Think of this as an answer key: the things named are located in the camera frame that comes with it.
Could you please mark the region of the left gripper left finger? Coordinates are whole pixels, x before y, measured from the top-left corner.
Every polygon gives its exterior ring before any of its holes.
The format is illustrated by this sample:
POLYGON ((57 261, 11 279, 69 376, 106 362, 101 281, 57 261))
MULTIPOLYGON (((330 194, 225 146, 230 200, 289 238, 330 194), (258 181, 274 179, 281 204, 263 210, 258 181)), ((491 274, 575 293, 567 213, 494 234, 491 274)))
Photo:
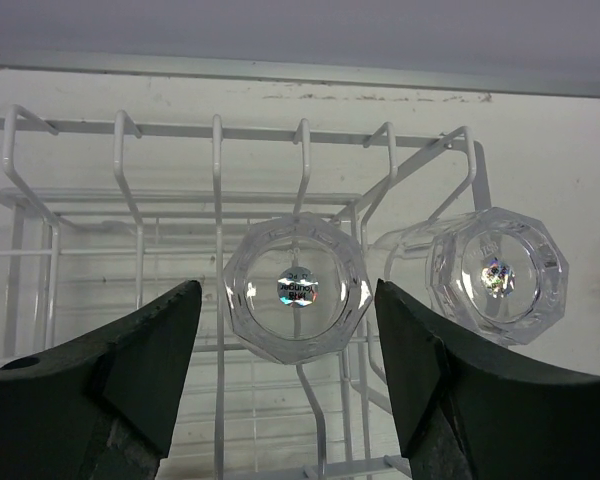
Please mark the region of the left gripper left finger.
POLYGON ((188 280, 0 367, 0 479, 153 479, 169 454, 202 304, 188 280))

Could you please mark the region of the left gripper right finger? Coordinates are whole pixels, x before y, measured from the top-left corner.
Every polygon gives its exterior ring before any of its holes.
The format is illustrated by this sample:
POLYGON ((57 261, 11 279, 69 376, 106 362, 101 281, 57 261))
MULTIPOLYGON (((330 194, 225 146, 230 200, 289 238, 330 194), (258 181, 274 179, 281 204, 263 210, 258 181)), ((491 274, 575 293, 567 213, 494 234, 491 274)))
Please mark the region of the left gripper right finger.
POLYGON ((401 455, 415 479, 600 479, 600 376, 523 356, 379 281, 401 455))

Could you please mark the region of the clear glass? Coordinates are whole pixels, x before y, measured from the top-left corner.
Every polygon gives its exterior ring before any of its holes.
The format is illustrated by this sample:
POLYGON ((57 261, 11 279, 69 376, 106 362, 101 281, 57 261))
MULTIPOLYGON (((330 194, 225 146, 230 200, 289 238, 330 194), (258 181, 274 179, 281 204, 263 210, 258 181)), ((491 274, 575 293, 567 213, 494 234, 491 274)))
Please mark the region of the clear glass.
POLYGON ((503 346, 531 343, 565 314, 566 258, 540 220, 503 208, 389 231, 366 262, 371 280, 503 346))
POLYGON ((252 225, 223 283, 232 333, 286 365, 343 350, 372 303, 358 241, 309 212, 252 225))

